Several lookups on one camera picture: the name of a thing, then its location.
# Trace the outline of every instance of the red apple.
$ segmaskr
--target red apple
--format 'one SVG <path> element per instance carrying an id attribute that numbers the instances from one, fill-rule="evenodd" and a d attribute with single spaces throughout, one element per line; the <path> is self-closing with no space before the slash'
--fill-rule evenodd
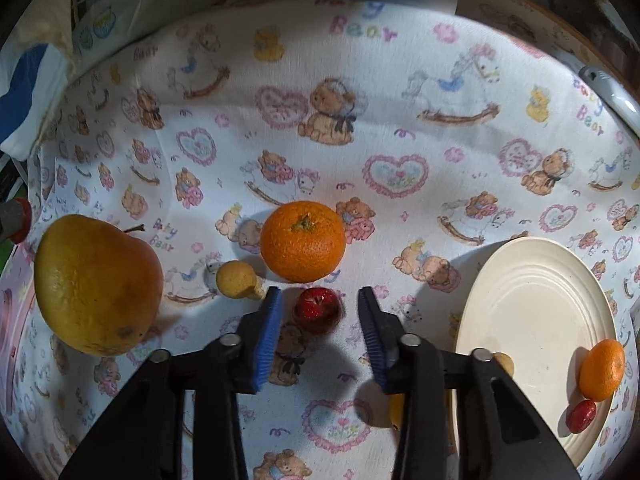
<path id="1" fill-rule="evenodd" d="M 334 291 L 323 286 L 303 290 L 293 307 L 294 323 L 314 335 L 331 332 L 341 317 L 340 299 Z"/>

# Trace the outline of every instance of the yellow pear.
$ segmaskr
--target yellow pear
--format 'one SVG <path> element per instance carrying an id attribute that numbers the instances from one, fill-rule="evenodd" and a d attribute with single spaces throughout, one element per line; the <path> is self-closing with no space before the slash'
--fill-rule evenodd
<path id="1" fill-rule="evenodd" d="M 158 313 L 162 267 L 150 245 L 101 220 L 59 218 L 34 263 L 42 317 L 66 344 L 119 355 L 137 345 Z"/>

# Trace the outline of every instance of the toy fruit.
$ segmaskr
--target toy fruit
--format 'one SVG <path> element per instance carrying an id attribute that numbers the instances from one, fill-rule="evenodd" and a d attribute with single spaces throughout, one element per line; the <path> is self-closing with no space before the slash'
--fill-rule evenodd
<path id="1" fill-rule="evenodd" d="M 578 387 L 587 399 L 601 402 L 611 396 L 625 373 L 625 349 L 615 339 L 604 339 L 582 361 Z"/>
<path id="2" fill-rule="evenodd" d="M 596 403 L 583 400 L 566 416 L 566 426 L 572 433 L 582 433 L 593 422 L 596 416 Z"/>
<path id="3" fill-rule="evenodd" d="M 246 298 L 255 293 L 258 277 L 254 268 L 237 260 L 224 263 L 216 273 L 216 286 L 224 296 L 232 300 Z"/>
<path id="4" fill-rule="evenodd" d="M 340 217 L 318 202 L 290 202 L 262 226 L 260 253 L 267 266 L 293 283 L 311 283 L 338 266 L 346 246 Z"/>
<path id="5" fill-rule="evenodd" d="M 107 222 L 68 215 L 44 233 L 33 284 L 42 317 L 62 341 L 114 356 L 137 345 L 156 318 L 162 267 L 145 241 Z"/>
<path id="6" fill-rule="evenodd" d="M 331 332 L 342 317 L 342 303 L 334 291 L 313 286 L 302 291 L 293 307 L 293 322 L 310 334 Z"/>
<path id="7" fill-rule="evenodd" d="M 396 431 L 402 429 L 402 416 L 404 415 L 404 394 L 389 396 L 389 419 L 391 426 Z"/>
<path id="8" fill-rule="evenodd" d="M 507 372 L 510 377 L 513 377 L 513 372 L 515 370 L 513 359 L 502 352 L 496 352 L 492 354 L 492 356 L 494 356 L 494 359 L 498 361 L 498 364 L 504 369 L 504 371 Z"/>

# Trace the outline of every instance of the yellow duck print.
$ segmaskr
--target yellow duck print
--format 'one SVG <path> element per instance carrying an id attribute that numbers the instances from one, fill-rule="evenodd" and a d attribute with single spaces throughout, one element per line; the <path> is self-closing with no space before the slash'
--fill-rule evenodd
<path id="1" fill-rule="evenodd" d="M 285 49 L 278 43 L 280 33 L 274 25 L 259 28 L 254 35 L 254 57 L 258 61 L 275 63 L 282 59 Z"/>
<path id="2" fill-rule="evenodd" d="M 550 102 L 549 90 L 541 86 L 534 86 L 527 105 L 527 115 L 534 121 L 544 123 L 549 118 L 549 110 L 546 107 Z"/>
<path id="3" fill-rule="evenodd" d="M 111 65 L 111 67 L 109 68 L 109 72 L 111 74 L 111 82 L 114 85 L 119 85 L 120 84 L 120 72 L 118 72 L 117 63 L 114 63 L 114 64 Z"/>

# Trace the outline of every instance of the pear stem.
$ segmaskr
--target pear stem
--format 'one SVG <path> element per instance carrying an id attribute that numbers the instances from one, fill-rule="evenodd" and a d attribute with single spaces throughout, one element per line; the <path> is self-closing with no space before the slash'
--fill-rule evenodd
<path id="1" fill-rule="evenodd" d="M 135 227 L 130 227 L 129 229 L 124 229 L 124 233 L 130 233 L 132 231 L 144 231 L 145 230 L 145 225 L 144 224 L 140 224 L 140 225 L 136 225 Z"/>

